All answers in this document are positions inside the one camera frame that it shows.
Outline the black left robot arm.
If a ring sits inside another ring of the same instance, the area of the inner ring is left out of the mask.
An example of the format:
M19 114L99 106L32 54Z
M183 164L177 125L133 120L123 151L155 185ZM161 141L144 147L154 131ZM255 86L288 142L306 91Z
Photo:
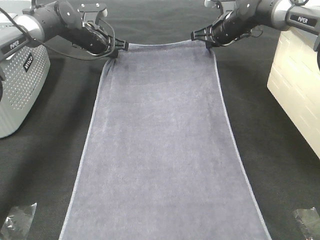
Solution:
M66 0L48 4L31 1L31 7L21 15L11 17L1 13L10 26L0 32L0 59L5 60L23 47L36 48L56 36L71 42L95 59L118 56L119 50L128 50L127 41L108 34L99 25L107 16L105 3L82 3L77 9Z

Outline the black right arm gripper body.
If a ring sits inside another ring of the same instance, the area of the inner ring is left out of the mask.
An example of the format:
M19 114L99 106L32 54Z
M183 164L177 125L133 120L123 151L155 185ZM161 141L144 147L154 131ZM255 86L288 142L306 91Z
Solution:
M248 37L252 29L251 17L243 17L239 11L221 15L214 23L191 33L192 41L203 41L207 49L226 47L241 38Z

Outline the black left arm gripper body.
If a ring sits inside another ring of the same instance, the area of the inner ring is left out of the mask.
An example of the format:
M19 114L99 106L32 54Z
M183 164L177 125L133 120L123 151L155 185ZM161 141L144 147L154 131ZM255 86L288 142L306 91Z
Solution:
M81 29L72 30L72 43L92 56L117 58L119 51L128 51L129 43L116 38L113 28L109 27L112 34L100 26L85 23Z

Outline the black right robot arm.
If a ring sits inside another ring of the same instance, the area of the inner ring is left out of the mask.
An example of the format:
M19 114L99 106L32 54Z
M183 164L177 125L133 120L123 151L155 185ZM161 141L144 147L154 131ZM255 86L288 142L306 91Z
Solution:
M190 34L192 41L205 42L207 49L226 47L250 37L256 26L279 31L290 27L320 35L320 5L307 0L206 0L220 15L210 25Z

